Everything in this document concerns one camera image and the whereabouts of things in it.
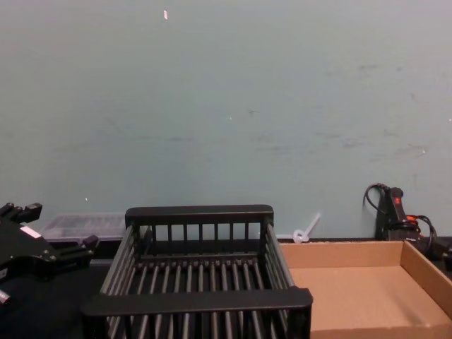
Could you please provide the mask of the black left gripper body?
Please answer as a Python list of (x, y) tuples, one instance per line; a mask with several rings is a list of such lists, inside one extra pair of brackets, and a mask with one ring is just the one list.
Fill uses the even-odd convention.
[(49, 279), (56, 275), (56, 251), (23, 221), (1, 216), (1, 282), (33, 275)]

